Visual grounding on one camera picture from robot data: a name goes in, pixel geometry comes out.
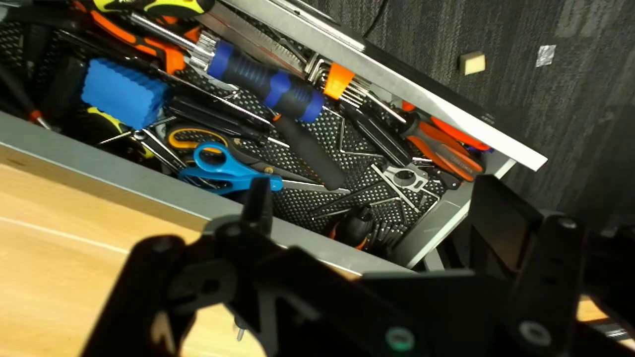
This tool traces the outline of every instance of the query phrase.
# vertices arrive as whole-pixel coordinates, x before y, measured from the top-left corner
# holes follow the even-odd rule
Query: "wire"
[[[377,10],[371,26],[364,32],[364,38],[369,38],[369,34],[375,30],[375,26],[377,26],[379,18],[383,16],[387,4],[389,4],[389,0],[383,0],[383,2],[379,4],[379,10]]]

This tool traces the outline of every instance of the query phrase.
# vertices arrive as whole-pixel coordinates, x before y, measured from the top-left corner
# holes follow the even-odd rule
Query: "wooden table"
[[[129,248],[199,232],[0,165],[0,355],[78,355]],[[262,355],[225,308],[199,314],[183,355]]]

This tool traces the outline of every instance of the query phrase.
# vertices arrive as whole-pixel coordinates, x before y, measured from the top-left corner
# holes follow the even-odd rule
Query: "dark background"
[[[364,32],[381,0],[308,0],[342,28]],[[544,211],[592,226],[635,222],[635,2],[631,0],[389,0],[367,38],[491,109],[496,127],[550,163],[506,183]],[[538,48],[554,64],[536,68]],[[489,54],[465,78],[459,58]]]

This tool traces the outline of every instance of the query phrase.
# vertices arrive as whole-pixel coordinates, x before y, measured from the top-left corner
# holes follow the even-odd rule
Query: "tool chest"
[[[286,38],[286,32],[270,28],[272,24],[256,22],[244,8],[246,2],[229,4],[235,6],[235,14],[248,18],[264,34],[282,36],[284,42],[292,42],[296,50],[312,52],[314,44],[304,48],[298,40]],[[215,82],[209,82],[191,68],[167,78],[163,72],[153,72],[135,62],[117,62],[117,56],[121,58],[121,54],[108,58],[100,54],[100,50],[96,52],[90,48],[90,44],[82,48],[82,32],[78,32],[78,38],[72,38],[76,34],[56,28],[50,30],[44,36],[46,44],[40,46],[40,50],[36,48],[38,54],[34,56],[36,50],[26,46],[32,44],[34,36],[38,36],[38,26],[6,16],[0,24],[0,62],[16,78],[24,80],[26,90],[42,109],[42,115],[48,117],[50,125],[60,129],[60,133],[44,131],[24,119],[20,121],[20,109],[14,109],[8,103],[4,111],[12,117],[0,117],[2,163],[38,175],[50,175],[56,181],[78,185],[96,195],[123,191],[125,195],[113,195],[113,201],[123,197],[123,205],[159,217],[167,215],[167,219],[183,221],[185,224],[239,213],[244,193],[229,193],[221,199],[215,191],[225,193],[227,183],[209,177],[189,179],[183,175],[183,167],[179,167],[179,171],[171,169],[169,159],[165,159],[161,151],[169,151],[167,157],[175,155],[177,161],[183,161],[187,167],[197,163],[193,151],[183,153],[169,141],[169,133],[175,131],[175,125],[187,123],[201,127],[203,123],[197,121],[197,117],[183,117],[175,105],[175,98],[195,98],[197,103],[209,103],[209,109],[219,113],[231,113],[233,107],[227,109],[231,103],[250,111],[254,117],[276,119],[276,115],[262,105],[262,98],[244,88],[239,88],[237,92],[215,88]],[[338,58],[338,54],[330,54],[330,48],[324,48],[324,52],[326,58]],[[131,133],[125,125],[123,129],[119,127],[121,131],[113,131],[113,121],[104,119],[106,113],[90,113],[92,105],[84,102],[88,98],[86,78],[96,74],[98,64],[129,68],[153,82],[161,82],[167,92],[159,109],[161,123],[141,125],[137,133]],[[84,78],[82,90],[62,94],[62,90],[54,88],[54,84],[72,82],[74,76]],[[58,113],[60,103],[56,98],[68,102],[64,105],[64,115]],[[141,103],[135,96],[131,96],[129,102],[131,105]],[[383,105],[375,105],[373,121],[391,123],[391,109],[383,109]],[[282,246],[304,246],[318,258],[354,272],[401,270],[401,266],[413,268],[427,256],[435,256],[435,248],[441,240],[467,217],[471,183],[457,179],[457,175],[447,175],[429,157],[417,155],[415,151],[415,159],[409,163],[413,171],[401,173],[403,167],[393,165],[391,157],[387,157],[364,129],[352,123],[352,117],[346,113],[348,111],[342,109],[338,102],[326,100],[318,119],[314,123],[302,123],[304,131],[318,139],[320,149],[344,171],[342,187],[330,189],[324,185],[324,177],[316,175],[316,167],[308,165],[312,155],[310,159],[302,159],[286,147],[286,137],[276,129],[268,131],[268,139],[260,137],[260,141],[227,135],[231,143],[225,147],[237,147],[250,159],[310,179],[308,183],[302,183],[282,175],[280,183],[288,187],[274,193],[276,219],[290,222],[280,224],[282,228],[274,228],[272,238]],[[502,153],[487,151],[475,153],[475,161],[483,165],[485,173],[504,177],[518,157],[514,161]],[[425,173],[425,181],[413,179],[413,173]],[[373,224],[366,234],[364,244],[334,240],[338,224],[360,207],[367,207],[373,217]]]

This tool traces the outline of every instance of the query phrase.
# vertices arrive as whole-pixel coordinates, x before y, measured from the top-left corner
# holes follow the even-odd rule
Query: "wooden surface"
[[[308,0],[364,32],[383,0]],[[635,222],[635,2],[387,0],[369,42],[489,109],[550,163],[506,183],[540,209],[594,226]],[[556,46],[536,68],[538,48]],[[465,78],[459,58],[485,52]]]
[[[151,234],[197,230],[0,165],[0,355],[78,355],[127,250]],[[199,316],[185,355],[262,355],[237,343],[225,308]]]

